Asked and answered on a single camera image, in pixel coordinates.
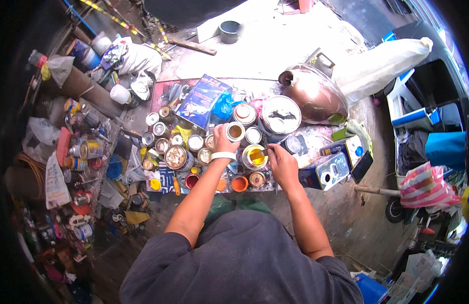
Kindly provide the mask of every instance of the rope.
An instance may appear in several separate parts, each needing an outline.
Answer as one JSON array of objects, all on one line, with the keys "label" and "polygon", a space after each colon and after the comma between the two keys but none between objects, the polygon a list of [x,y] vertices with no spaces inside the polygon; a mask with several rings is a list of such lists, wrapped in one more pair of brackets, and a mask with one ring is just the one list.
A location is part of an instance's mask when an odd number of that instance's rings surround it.
[{"label": "rope", "polygon": [[35,178],[37,179],[37,185],[38,185],[38,197],[37,199],[44,198],[44,178],[42,176],[41,171],[45,173],[45,166],[37,161],[34,161],[30,156],[24,154],[21,152],[19,156],[17,157],[18,161],[23,161],[26,164],[29,165],[29,167],[32,169],[34,172]]}]

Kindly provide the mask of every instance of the wooden stick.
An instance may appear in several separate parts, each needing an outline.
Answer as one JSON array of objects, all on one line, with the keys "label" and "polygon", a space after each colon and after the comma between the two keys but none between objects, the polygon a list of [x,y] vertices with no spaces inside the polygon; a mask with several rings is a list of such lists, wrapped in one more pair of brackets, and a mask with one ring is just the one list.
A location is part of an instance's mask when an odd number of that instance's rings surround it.
[{"label": "wooden stick", "polygon": [[171,44],[176,44],[178,46],[182,46],[182,47],[185,47],[185,48],[188,48],[188,49],[191,49],[191,50],[194,50],[194,51],[198,51],[198,52],[203,52],[203,53],[206,53],[206,54],[209,54],[209,55],[212,55],[212,56],[216,55],[216,53],[217,53],[217,50],[208,48],[206,46],[200,45],[200,44],[195,43],[195,42],[177,40],[177,39],[172,38],[172,37],[169,37],[169,42]]},{"label": "wooden stick", "polygon": [[387,196],[396,197],[396,198],[399,198],[401,196],[399,190],[370,188],[366,186],[354,186],[354,191],[381,194],[381,195],[387,195]]}]

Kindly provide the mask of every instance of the concrete floor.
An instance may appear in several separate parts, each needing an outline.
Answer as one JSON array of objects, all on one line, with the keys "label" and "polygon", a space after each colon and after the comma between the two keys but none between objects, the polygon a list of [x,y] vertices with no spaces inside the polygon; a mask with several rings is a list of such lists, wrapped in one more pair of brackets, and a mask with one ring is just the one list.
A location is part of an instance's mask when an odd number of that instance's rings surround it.
[{"label": "concrete floor", "polygon": [[[351,37],[335,29],[338,18],[327,7],[316,6],[312,14],[282,16],[273,21],[274,26],[286,27],[279,32],[279,41],[288,41],[284,35],[292,33],[292,26],[297,28],[311,22],[311,26],[317,26],[311,28],[309,39],[297,38],[292,40],[293,43],[283,44],[276,52],[269,52],[274,50],[271,44],[273,40],[258,43],[255,45],[257,49],[254,50],[252,43],[224,45],[219,42],[219,37],[203,43],[218,49],[218,55],[214,57],[177,47],[170,53],[174,60],[162,65],[159,80],[194,78],[205,72],[216,77],[276,79],[286,66],[303,62],[317,47],[323,46],[324,52],[336,60],[357,51]],[[125,128],[140,134],[145,131],[145,117],[149,108],[149,102],[145,102],[129,111],[124,118],[127,122]],[[395,166],[393,132],[386,103],[374,106],[372,101],[366,98],[351,108],[350,117],[364,122],[373,141],[374,163],[361,184],[396,189],[396,181],[392,174]],[[409,238],[413,236],[416,225],[391,224],[384,216],[388,198],[358,194],[354,192],[353,186],[354,182],[350,181],[336,185],[327,192],[307,188],[306,193],[326,230],[335,254],[347,264],[348,269],[360,268],[360,265],[354,265],[355,259],[366,267],[385,274],[386,269],[393,267],[409,245]],[[249,195],[265,202],[293,234],[290,207],[283,192]],[[96,293],[102,299],[108,303],[118,302],[117,292],[129,267],[145,242],[150,237],[163,233],[183,197],[177,197],[175,194],[163,195],[159,203],[150,206],[151,219],[145,223],[143,231],[127,234],[106,250],[106,247],[98,248],[98,254],[93,261],[93,276]]]}]

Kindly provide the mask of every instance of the yellow lid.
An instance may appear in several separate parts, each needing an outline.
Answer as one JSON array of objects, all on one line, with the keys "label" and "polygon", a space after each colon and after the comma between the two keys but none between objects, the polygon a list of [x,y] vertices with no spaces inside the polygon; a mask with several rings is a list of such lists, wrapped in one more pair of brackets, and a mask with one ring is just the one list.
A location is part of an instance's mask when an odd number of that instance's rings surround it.
[{"label": "yellow lid", "polygon": [[158,179],[151,179],[150,180],[150,187],[152,187],[153,190],[159,190],[160,189],[160,181]]}]

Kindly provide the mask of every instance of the tire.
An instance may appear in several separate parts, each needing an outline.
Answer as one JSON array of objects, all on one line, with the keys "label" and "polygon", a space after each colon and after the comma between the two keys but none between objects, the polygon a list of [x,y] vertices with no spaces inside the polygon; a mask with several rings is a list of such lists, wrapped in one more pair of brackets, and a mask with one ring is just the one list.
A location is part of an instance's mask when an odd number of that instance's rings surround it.
[{"label": "tire", "polygon": [[398,224],[404,219],[403,206],[398,198],[390,198],[386,203],[384,215],[390,223]]}]

